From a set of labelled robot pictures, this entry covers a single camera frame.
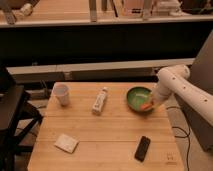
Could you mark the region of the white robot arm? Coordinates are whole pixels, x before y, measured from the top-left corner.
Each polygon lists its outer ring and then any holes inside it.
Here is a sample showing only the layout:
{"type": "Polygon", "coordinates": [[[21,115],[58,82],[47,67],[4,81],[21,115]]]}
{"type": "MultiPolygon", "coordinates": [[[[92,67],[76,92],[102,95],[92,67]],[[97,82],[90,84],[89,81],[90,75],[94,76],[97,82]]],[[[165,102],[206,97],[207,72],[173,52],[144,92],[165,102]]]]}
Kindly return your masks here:
{"type": "Polygon", "coordinates": [[[177,94],[213,126],[213,95],[190,83],[189,76],[190,70],[186,65],[161,68],[157,73],[158,82],[151,91],[150,101],[157,107],[172,93],[177,94]]]}

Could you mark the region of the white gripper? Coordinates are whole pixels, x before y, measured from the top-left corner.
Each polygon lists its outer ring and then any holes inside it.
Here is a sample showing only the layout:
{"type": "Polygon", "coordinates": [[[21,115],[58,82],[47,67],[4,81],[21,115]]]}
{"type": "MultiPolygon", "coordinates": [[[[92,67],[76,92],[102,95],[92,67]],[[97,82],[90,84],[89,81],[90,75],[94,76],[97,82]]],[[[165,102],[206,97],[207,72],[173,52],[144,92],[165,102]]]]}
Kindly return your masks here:
{"type": "Polygon", "coordinates": [[[156,84],[151,92],[151,102],[154,108],[162,105],[169,97],[169,90],[162,84],[156,84]]]}

